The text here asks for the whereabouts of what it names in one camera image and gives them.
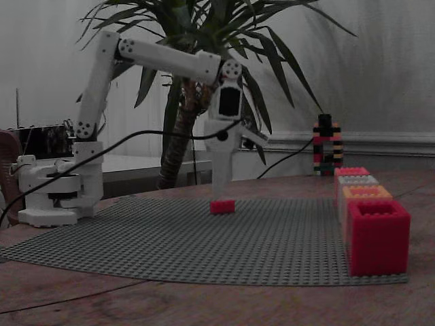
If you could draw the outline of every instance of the black wire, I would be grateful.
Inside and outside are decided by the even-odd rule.
[[[193,144],[193,172],[195,174],[195,185],[198,185],[198,180],[196,178],[196,154],[195,154],[195,140],[192,139]]]
[[[229,125],[228,127],[226,127],[225,129],[219,130],[218,132],[215,132],[213,134],[208,134],[206,136],[197,136],[197,137],[192,137],[192,136],[186,136],[185,134],[179,134],[176,132],[165,132],[165,131],[160,131],[160,130],[142,130],[142,131],[136,131],[132,134],[129,134],[128,136],[124,137],[123,139],[121,139],[120,141],[118,141],[117,143],[114,143],[112,146],[109,146],[108,148],[104,149],[103,151],[81,161],[80,163],[77,163],[75,165],[73,165],[71,168],[67,169],[66,171],[59,173],[58,175],[56,175],[55,177],[53,177],[50,180],[47,180],[46,182],[41,183],[40,185],[37,185],[36,187],[27,190],[26,192],[22,193],[21,195],[19,195],[18,197],[16,197],[15,199],[13,199],[5,208],[5,210],[2,212],[1,217],[0,217],[0,225],[3,222],[3,220],[5,219],[5,216],[7,214],[7,212],[11,209],[12,205],[14,205],[17,201],[19,201],[21,198],[24,198],[25,196],[28,196],[29,194],[32,194],[33,192],[45,187],[46,185],[49,185],[53,182],[55,182],[57,179],[60,179],[61,177],[64,177],[65,175],[68,175],[70,172],[74,171],[75,169],[95,160],[96,158],[99,158],[100,156],[103,156],[104,154],[108,153],[109,151],[117,148],[119,145],[125,143],[126,141],[128,141],[129,139],[136,137],[136,136],[140,136],[141,134],[165,134],[167,136],[171,136],[171,137],[179,137],[179,138],[185,138],[185,139],[194,139],[197,141],[204,141],[206,139],[211,139],[214,137],[219,137],[220,135],[226,134],[227,130],[230,130],[231,128],[234,128],[237,124],[239,124],[242,120],[236,120],[234,121],[231,125]]]
[[[7,311],[0,312],[0,314],[10,314],[12,312],[19,312],[19,311],[24,311],[24,310],[36,309],[36,308],[43,308],[43,307],[47,307],[47,306],[54,306],[55,304],[63,304],[65,302],[71,302],[71,301],[75,301],[75,300],[84,299],[85,297],[96,297],[96,296],[101,295],[101,294],[125,289],[127,287],[134,287],[135,285],[140,285],[140,284],[143,284],[146,282],[149,282],[149,281],[148,280],[140,280],[140,281],[137,281],[136,283],[133,283],[133,284],[123,285],[121,287],[116,287],[115,289],[108,289],[108,290],[104,290],[101,292],[91,293],[91,294],[85,295],[83,297],[72,297],[71,299],[65,299],[65,300],[61,300],[61,301],[57,301],[57,302],[49,302],[47,304],[40,304],[38,306],[29,306],[29,307],[24,307],[24,308],[19,308],[19,309],[7,310]]]
[[[304,147],[302,147],[301,149],[299,149],[297,152],[291,153],[290,155],[287,155],[286,157],[280,159],[278,162],[272,164],[271,166],[269,166],[261,175],[259,175],[257,177],[257,179],[261,179],[261,177],[263,175],[265,175],[271,168],[273,168],[274,166],[278,165],[279,163],[281,163],[284,160],[287,160],[288,158],[291,158],[292,156],[295,156],[296,154],[299,154],[301,151],[303,151],[304,149],[306,149],[308,147],[308,145],[311,144],[311,142],[313,141],[313,139],[311,139]]]

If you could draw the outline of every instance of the chair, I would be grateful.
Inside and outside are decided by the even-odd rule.
[[[0,130],[0,187],[6,204],[21,195],[18,181],[10,175],[10,166],[16,163],[18,156],[22,155],[21,144],[18,137],[6,130]],[[18,211],[24,208],[24,201],[16,202],[7,214],[11,225],[18,224]]]

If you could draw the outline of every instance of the wall molding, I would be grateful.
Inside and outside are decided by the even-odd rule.
[[[274,132],[265,151],[297,151],[313,136],[306,132]],[[343,132],[345,153],[377,156],[435,157],[434,132]],[[312,152],[308,146],[304,152]]]

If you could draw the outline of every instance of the gray lego baseplate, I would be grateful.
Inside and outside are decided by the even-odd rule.
[[[81,272],[228,285],[405,283],[405,274],[350,277],[332,199],[126,197],[96,217],[3,249],[4,258]]]
[[[0,264],[1,263],[5,263],[5,262],[7,262],[7,261],[9,261],[8,259],[5,259],[5,258],[2,258],[2,257],[0,257]]]

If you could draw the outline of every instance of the table surface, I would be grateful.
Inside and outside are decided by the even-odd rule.
[[[412,215],[407,284],[359,287],[193,285],[0,264],[0,325],[435,325],[435,174],[373,172]],[[229,198],[332,197],[332,177],[235,181]],[[138,196],[210,198],[210,185]],[[117,198],[104,200],[102,209]],[[47,232],[17,225],[10,246]]]

